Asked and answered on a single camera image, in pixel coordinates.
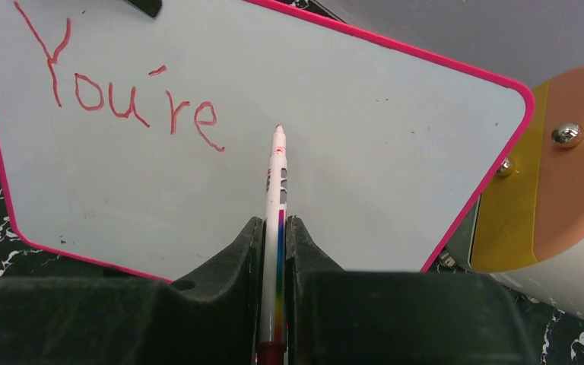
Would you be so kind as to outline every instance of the black marble surface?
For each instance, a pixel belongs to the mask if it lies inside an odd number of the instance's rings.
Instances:
[[[306,0],[283,1],[325,15]],[[445,271],[435,264],[434,271]],[[98,266],[32,249],[12,232],[0,186],[0,278],[13,276],[102,277],[114,275]],[[584,364],[584,321],[545,304],[534,304],[517,293],[513,298],[528,326],[541,364]]]

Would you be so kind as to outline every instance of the whiteboard surface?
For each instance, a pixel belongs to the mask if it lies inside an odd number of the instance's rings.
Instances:
[[[21,0],[51,56],[70,19],[55,65],[15,5],[0,0],[0,169],[15,231],[145,275],[183,276],[262,216],[277,124],[288,213],[316,243],[344,268],[418,271],[531,114],[515,82],[241,0],[165,2],[157,20],[122,1]],[[136,87],[150,127],[133,110],[113,115],[109,83],[117,113]],[[174,107],[190,103],[175,131],[167,91]]]

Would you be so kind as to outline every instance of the marker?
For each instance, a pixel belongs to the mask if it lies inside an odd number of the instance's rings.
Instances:
[[[265,188],[265,245],[259,316],[259,364],[283,365],[287,348],[284,305],[285,221],[287,218],[287,158],[285,132],[277,125],[272,137]]]

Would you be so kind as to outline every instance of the silver ball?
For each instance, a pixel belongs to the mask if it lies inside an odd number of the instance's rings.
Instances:
[[[564,123],[552,131],[552,141],[562,148],[576,147],[583,141],[583,128],[576,123]]]
[[[498,170],[496,171],[496,176],[498,177],[507,177],[512,174],[514,169],[513,162],[509,157],[505,158],[503,162],[498,166]]]

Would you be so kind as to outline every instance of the pink whiteboard border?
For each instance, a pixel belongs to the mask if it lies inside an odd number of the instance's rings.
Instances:
[[[435,248],[435,250],[433,251],[433,253],[431,253],[428,260],[422,266],[421,271],[428,270],[428,268],[435,261],[437,255],[440,253],[440,251],[442,251],[442,248],[446,245],[446,243],[449,241],[449,239],[453,235],[453,232],[458,228],[458,226],[462,222],[462,219],[464,219],[465,215],[469,212],[469,210],[471,209],[471,206],[478,200],[478,198],[480,197],[480,194],[482,193],[484,188],[489,183],[489,180],[491,179],[491,177],[494,175],[494,171],[496,171],[498,169],[498,166],[500,165],[500,163],[504,160],[504,158],[507,156],[509,151],[511,151],[511,149],[514,147],[516,142],[520,139],[520,136],[522,135],[522,133],[527,128],[530,120],[532,119],[532,116],[534,114],[534,108],[535,108],[535,101],[534,101],[534,96],[533,96],[532,92],[524,84],[521,84],[518,81],[511,80],[509,78],[505,78],[503,76],[496,75],[494,73],[491,73],[491,72],[488,72],[488,71],[485,71],[485,70],[482,70],[479,68],[475,68],[473,66],[466,65],[466,64],[463,64],[461,62],[454,61],[452,59],[448,59],[446,57],[425,51],[423,49],[418,49],[418,48],[415,48],[413,46],[409,46],[408,44],[404,44],[404,43],[401,43],[399,41],[392,40],[390,38],[371,33],[367,30],[362,30],[362,29],[353,27],[351,25],[347,25],[345,23],[341,23],[341,22],[332,20],[330,18],[323,17],[321,15],[310,13],[309,11],[304,11],[302,9],[295,8],[294,6],[291,6],[291,5],[282,4],[280,2],[276,2],[275,0],[242,0],[242,1],[250,2],[250,3],[255,4],[255,5],[260,5],[262,7],[269,8],[273,11],[279,11],[281,13],[288,14],[288,15],[291,15],[293,17],[297,17],[297,18],[302,19],[304,21],[309,21],[309,22],[321,25],[323,27],[327,27],[327,28],[336,30],[336,31],[341,32],[341,33],[349,34],[353,37],[361,38],[362,40],[367,40],[371,43],[376,43],[376,44],[379,44],[381,46],[384,46],[384,47],[387,47],[390,49],[395,49],[399,52],[407,53],[409,55],[419,57],[421,59],[425,59],[427,61],[436,63],[438,65],[445,66],[447,68],[452,68],[454,70],[464,72],[466,74],[475,76],[477,78],[481,78],[483,80],[486,80],[486,81],[489,81],[489,82],[492,82],[492,83],[495,83],[495,84],[498,84],[498,85],[501,85],[504,87],[508,87],[510,89],[517,91],[519,94],[522,95],[522,98],[525,100],[525,116],[523,117],[522,121],[520,122],[520,125],[517,128],[516,133],[511,137],[509,142],[507,142],[507,145],[505,146],[505,148],[503,148],[503,150],[500,152],[500,155],[498,156],[498,158],[494,161],[494,163],[491,165],[491,168],[489,169],[489,171],[487,171],[487,174],[481,180],[478,187],[476,187],[476,189],[474,190],[473,195],[471,196],[469,201],[465,204],[464,208],[460,211],[458,216],[455,218],[451,227],[446,231],[446,233],[444,234],[444,237],[440,240],[440,242],[438,243],[438,245]],[[0,180],[1,180],[1,185],[3,188],[4,196],[5,196],[5,204],[6,204],[6,207],[8,209],[8,215],[10,216],[12,230],[19,236],[19,238],[23,242],[25,242],[29,246],[32,246],[35,249],[42,249],[42,250],[47,251],[47,252],[70,257],[72,259],[77,259],[77,260],[89,262],[91,264],[95,264],[95,265],[99,265],[99,266],[103,266],[103,267],[107,267],[107,268],[114,268],[116,270],[123,271],[123,272],[129,273],[129,274],[132,274],[132,275],[137,275],[137,276],[141,276],[141,277],[145,277],[145,278],[153,278],[153,279],[158,279],[158,280],[170,281],[170,279],[159,278],[155,275],[150,275],[150,274],[147,274],[144,272],[139,272],[139,271],[136,271],[136,270],[133,270],[130,268],[123,268],[121,266],[113,265],[113,264],[110,264],[108,262],[101,262],[101,261],[96,260],[96,259],[91,259],[91,258],[84,257],[81,255],[76,255],[76,254],[70,253],[70,252],[64,252],[64,251],[59,250],[59,249],[53,249],[53,248],[42,246],[40,244],[29,241],[19,231],[19,228],[17,225],[17,220],[14,216],[14,207],[12,205],[12,200],[10,198],[10,191],[8,188],[8,178],[5,175],[5,166],[4,166],[3,158],[1,155],[1,148],[0,148]]]

